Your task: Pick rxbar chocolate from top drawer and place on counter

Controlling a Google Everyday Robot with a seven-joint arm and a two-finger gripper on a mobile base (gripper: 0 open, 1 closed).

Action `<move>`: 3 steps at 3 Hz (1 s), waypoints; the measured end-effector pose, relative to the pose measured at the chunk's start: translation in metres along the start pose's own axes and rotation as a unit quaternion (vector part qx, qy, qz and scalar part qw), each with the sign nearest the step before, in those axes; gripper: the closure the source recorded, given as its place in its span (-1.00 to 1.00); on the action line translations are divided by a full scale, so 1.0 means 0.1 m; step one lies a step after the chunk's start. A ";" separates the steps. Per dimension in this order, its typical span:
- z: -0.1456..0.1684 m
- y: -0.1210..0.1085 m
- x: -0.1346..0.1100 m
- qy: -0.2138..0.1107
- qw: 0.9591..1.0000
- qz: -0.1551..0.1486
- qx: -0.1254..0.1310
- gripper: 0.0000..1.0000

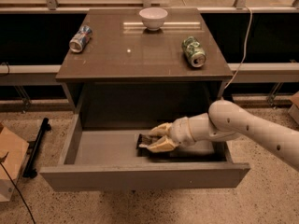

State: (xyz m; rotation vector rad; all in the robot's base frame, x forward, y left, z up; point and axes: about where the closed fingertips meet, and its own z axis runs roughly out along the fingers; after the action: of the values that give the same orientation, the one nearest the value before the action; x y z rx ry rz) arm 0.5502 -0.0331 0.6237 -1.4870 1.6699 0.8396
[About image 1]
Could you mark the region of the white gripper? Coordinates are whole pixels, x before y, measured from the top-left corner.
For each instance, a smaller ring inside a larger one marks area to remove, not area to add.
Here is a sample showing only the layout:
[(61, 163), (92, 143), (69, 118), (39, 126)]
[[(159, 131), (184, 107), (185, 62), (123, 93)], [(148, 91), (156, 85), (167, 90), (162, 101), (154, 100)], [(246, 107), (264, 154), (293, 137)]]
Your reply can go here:
[(187, 117), (176, 119), (172, 124), (163, 123), (149, 131), (150, 136), (158, 137), (158, 140), (146, 148), (151, 153), (163, 153), (173, 151), (179, 146), (191, 146), (195, 144), (192, 138), (189, 119)]

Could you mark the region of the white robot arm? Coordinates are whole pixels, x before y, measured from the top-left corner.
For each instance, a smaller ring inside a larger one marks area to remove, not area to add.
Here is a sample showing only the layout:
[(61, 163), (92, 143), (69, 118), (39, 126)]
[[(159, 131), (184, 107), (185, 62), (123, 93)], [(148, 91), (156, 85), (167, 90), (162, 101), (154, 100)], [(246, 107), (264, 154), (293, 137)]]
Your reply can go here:
[(256, 117), (240, 106), (218, 100), (207, 113), (160, 124), (140, 134), (137, 146), (152, 153), (188, 147), (200, 141), (224, 142), (244, 135), (299, 170), (299, 132)]

